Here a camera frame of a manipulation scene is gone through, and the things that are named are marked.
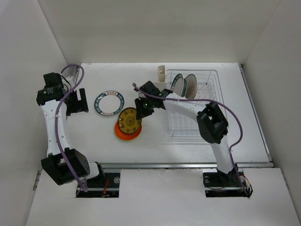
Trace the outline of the yellow brown patterned plate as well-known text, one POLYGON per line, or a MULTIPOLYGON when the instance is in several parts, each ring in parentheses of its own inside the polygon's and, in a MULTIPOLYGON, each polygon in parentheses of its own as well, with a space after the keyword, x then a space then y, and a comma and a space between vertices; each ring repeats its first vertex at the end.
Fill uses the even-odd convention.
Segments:
POLYGON ((137 110, 133 107, 125 108, 118 116, 118 128, 124 134, 136 133, 142 124, 142 120, 136 118, 137 110))

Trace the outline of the orange plastic plate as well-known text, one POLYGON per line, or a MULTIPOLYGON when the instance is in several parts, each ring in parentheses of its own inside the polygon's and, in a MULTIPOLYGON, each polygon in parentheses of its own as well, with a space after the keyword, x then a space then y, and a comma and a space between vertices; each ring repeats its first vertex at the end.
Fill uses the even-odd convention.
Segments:
POLYGON ((140 135, 141 131, 142 131, 142 126, 140 126, 139 129, 136 132, 134 132, 133 134, 126 134, 120 130, 117 122, 114 126, 114 132, 115 132, 116 137, 123 141, 130 141, 130 140, 136 139, 140 135))

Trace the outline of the small teal rimmed plate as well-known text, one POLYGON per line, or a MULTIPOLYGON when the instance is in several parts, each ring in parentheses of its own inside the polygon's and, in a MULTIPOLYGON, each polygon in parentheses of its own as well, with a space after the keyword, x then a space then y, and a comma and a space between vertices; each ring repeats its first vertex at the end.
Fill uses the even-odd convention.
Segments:
POLYGON ((108 90, 99 94, 94 101, 95 111, 105 117, 118 115, 124 108, 123 95, 114 90, 108 90))

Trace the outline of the large teal rimmed white plate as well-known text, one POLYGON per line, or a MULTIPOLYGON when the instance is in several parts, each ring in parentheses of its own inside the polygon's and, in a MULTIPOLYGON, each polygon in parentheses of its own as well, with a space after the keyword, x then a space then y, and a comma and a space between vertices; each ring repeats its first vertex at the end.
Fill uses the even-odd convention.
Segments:
POLYGON ((184 79, 183 75, 181 73, 177 74, 174 80, 172 81, 171 90, 175 94, 184 97, 186 93, 186 88, 187 88, 187 82, 184 79))

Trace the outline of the orange sunburst pattern plate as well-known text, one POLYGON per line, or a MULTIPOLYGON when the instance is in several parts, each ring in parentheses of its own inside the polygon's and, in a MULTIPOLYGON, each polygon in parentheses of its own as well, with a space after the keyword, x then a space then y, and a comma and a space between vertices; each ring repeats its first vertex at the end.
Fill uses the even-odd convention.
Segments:
POLYGON ((189 74, 184 78, 184 88, 182 92, 182 97, 186 99, 193 99, 197 93, 197 78, 194 74, 189 74))

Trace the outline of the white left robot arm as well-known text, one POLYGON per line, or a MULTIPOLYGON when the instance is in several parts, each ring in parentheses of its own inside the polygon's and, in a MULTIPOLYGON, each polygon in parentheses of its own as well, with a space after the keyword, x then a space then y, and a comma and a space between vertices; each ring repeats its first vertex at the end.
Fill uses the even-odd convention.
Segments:
POLYGON ((85 155, 71 144, 67 118, 73 113, 89 111, 85 89, 68 89, 59 73, 43 76, 45 86, 37 93, 37 104, 45 116, 48 135, 46 158, 41 160, 43 170, 59 186, 74 180, 83 188, 89 180, 99 187, 105 182, 105 174, 97 162, 89 162, 85 155))

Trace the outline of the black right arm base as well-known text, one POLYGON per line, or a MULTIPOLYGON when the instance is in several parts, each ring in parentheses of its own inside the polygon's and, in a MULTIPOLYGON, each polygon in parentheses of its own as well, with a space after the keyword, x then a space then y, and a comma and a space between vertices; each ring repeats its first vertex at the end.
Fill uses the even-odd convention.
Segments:
POLYGON ((224 174, 218 170, 204 170, 203 184, 207 198, 250 198, 253 194, 253 187, 242 169, 238 170, 238 175, 234 169, 229 174, 224 174))

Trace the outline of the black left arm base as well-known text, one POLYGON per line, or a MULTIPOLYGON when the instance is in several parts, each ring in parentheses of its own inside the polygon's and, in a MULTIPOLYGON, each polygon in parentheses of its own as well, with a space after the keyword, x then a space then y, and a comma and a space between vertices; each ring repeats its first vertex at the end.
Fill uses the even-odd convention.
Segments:
POLYGON ((119 198, 120 171, 109 170, 104 174, 105 178, 99 176, 87 181, 87 192, 77 186, 76 198, 119 198))

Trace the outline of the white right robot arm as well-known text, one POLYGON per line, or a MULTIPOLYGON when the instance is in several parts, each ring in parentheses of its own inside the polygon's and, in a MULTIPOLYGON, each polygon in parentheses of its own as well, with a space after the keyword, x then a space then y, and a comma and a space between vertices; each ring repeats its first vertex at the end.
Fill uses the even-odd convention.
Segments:
POLYGON ((138 120, 152 115, 155 108, 179 113, 194 120, 200 136, 213 150, 219 182, 224 186, 238 182, 238 168, 227 138, 229 124, 217 102, 211 101, 205 105, 197 103, 169 89, 159 90, 151 81, 140 87, 133 83, 133 86, 135 91, 144 95, 135 99, 138 120))

